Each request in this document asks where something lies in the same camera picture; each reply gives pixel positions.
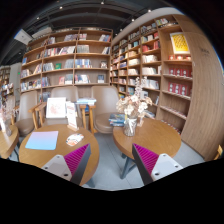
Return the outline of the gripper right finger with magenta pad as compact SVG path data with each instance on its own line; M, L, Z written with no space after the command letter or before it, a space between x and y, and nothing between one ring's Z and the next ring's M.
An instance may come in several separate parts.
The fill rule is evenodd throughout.
M168 154L160 155L138 144L132 144L132 154L145 185L182 169Z

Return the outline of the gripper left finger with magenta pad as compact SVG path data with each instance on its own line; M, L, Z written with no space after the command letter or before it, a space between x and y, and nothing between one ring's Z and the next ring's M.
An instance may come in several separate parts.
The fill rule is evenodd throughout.
M54 156L42 169L79 185L90 155L90 145L86 144L65 156Z

